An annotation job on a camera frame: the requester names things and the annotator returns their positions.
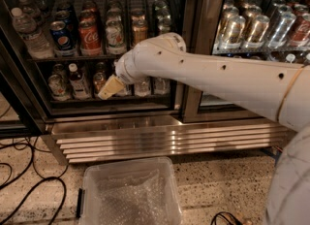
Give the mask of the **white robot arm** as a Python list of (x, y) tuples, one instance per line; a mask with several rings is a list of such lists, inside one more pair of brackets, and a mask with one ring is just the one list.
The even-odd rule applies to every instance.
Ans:
[(296, 131), (277, 163), (263, 225), (310, 225), (309, 65), (192, 54), (167, 33), (126, 52), (99, 97), (146, 77), (180, 81)]

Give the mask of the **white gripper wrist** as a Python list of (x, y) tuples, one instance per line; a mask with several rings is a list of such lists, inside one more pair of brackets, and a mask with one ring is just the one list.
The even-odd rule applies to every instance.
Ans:
[(133, 55), (130, 52), (123, 54), (115, 64), (115, 74), (111, 75), (104, 86), (100, 89), (98, 97), (107, 100), (112, 95), (121, 91), (125, 84), (133, 84), (138, 81), (130, 74), (132, 69), (136, 69), (133, 61)]

